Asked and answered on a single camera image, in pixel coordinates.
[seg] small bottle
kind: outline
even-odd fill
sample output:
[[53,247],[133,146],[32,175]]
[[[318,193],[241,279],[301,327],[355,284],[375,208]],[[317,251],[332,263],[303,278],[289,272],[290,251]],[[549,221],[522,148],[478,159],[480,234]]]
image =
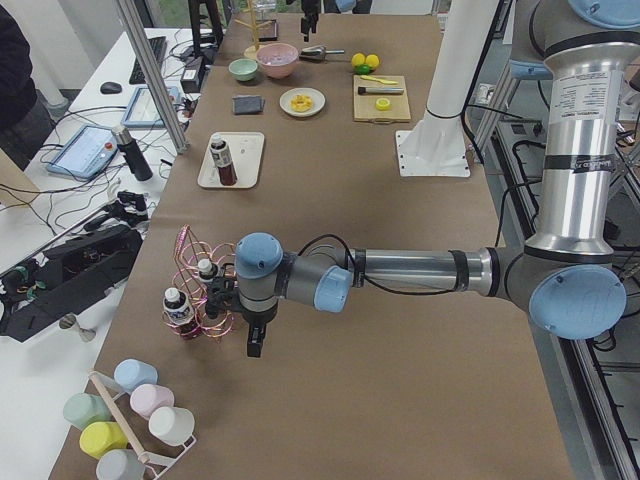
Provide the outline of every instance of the small bottle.
[[218,266],[214,265],[208,258],[203,258],[198,262],[198,277],[204,284],[209,284],[218,273]]
[[229,145],[222,139],[222,135],[214,133],[209,148],[213,163],[218,169],[218,175],[220,175],[220,183],[225,186],[235,185],[238,181],[236,169],[233,167]]
[[199,331],[195,311],[187,295],[177,288],[167,288],[164,292],[164,312],[171,324],[177,327],[180,335],[192,338],[190,334]]

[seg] keyboard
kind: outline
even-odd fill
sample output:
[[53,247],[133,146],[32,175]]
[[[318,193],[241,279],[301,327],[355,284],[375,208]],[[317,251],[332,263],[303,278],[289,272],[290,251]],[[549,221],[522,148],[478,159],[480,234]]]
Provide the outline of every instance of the keyboard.
[[[164,60],[164,54],[167,51],[167,37],[150,38],[149,45],[153,51],[153,56],[158,62],[158,66],[161,66]],[[142,67],[140,67],[140,62],[136,59],[133,64],[133,69],[131,70],[131,76],[129,77],[129,84],[139,85],[141,83],[145,83],[144,72],[142,71]]]

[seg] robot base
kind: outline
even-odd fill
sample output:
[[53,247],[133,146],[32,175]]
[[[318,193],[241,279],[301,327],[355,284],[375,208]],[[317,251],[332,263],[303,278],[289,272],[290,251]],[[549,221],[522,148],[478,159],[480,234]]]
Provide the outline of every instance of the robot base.
[[413,130],[396,131],[402,177],[469,177],[460,119],[427,114]]

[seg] brown glass bottle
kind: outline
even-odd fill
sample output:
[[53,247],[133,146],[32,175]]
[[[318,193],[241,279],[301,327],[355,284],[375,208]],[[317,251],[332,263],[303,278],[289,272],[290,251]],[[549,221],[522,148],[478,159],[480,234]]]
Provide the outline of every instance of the brown glass bottle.
[[219,133],[213,134],[210,150],[213,163],[218,169],[218,175],[220,175],[220,183],[224,186],[235,185],[238,177],[231,159],[231,151],[229,150],[229,145]]

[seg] green bowl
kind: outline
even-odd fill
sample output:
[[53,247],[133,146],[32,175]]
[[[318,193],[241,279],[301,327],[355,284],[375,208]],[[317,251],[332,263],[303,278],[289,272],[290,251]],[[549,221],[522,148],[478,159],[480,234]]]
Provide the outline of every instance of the green bowl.
[[249,58],[239,58],[229,64],[229,71],[239,82],[247,82],[256,76],[258,62]]

